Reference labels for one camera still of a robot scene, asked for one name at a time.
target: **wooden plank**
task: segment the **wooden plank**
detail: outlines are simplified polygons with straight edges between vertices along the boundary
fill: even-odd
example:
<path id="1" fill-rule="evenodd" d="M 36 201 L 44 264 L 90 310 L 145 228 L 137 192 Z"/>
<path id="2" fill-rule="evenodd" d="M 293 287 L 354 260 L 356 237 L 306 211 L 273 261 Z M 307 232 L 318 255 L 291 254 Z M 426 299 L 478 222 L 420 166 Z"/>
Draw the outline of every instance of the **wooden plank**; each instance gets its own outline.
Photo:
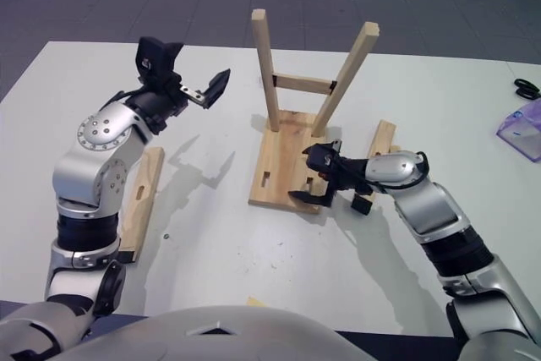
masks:
<path id="1" fill-rule="evenodd" d="M 123 263 L 135 262 L 139 257 L 154 205 L 164 155 L 161 147 L 147 148 L 143 152 L 122 225 L 118 259 Z"/>
<path id="2" fill-rule="evenodd" d="M 378 128 L 375 130 L 372 144 L 370 145 L 367 158 L 377 156 L 380 154 L 387 154 L 391 150 L 392 139 L 395 136 L 396 125 L 385 120 L 380 120 Z M 361 196 L 362 198 L 374 203 L 375 193 L 370 196 Z"/>
<path id="3" fill-rule="evenodd" d="M 275 74 L 275 78 L 277 88 L 302 90 L 304 92 L 320 93 L 323 95 L 329 95 L 331 93 L 332 80 L 285 74 Z"/>
<path id="4" fill-rule="evenodd" d="M 272 67 L 271 36 L 269 35 L 269 24 L 264 9 L 257 8 L 252 12 L 252 29 L 254 31 L 257 55 L 260 59 L 261 79 L 265 91 L 267 112 L 269 113 L 269 126 L 272 131 L 278 131 L 278 98 L 274 80 L 272 79 L 274 68 Z"/>
<path id="5" fill-rule="evenodd" d="M 353 43 L 352 50 L 346 58 L 346 62 L 342 65 L 338 76 L 336 77 L 336 87 L 332 93 L 327 96 L 323 106 L 314 121 L 312 135 L 314 137 L 321 136 L 327 127 L 327 123 L 336 110 L 338 103 L 346 93 L 347 88 L 352 83 L 353 78 L 357 74 L 361 64 L 366 56 L 372 51 L 376 40 L 380 35 L 380 27 L 376 23 L 366 22 L 361 29 L 357 40 Z"/>
<path id="6" fill-rule="evenodd" d="M 292 199 L 290 190 L 309 190 L 323 194 L 326 182 L 306 166 L 302 151 L 315 143 L 325 143 L 326 136 L 311 136 L 314 114 L 280 110 L 280 131 L 265 130 L 255 169 L 249 203 L 287 211 L 318 213 L 316 205 Z"/>

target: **purple box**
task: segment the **purple box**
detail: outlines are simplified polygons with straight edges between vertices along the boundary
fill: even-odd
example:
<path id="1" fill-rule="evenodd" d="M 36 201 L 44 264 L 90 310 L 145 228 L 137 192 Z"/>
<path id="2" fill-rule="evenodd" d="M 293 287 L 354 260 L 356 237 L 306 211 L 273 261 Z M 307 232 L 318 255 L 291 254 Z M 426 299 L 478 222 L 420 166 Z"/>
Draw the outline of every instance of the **purple box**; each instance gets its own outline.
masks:
<path id="1" fill-rule="evenodd" d="M 529 160 L 541 161 L 541 98 L 508 116 L 496 134 Z"/>

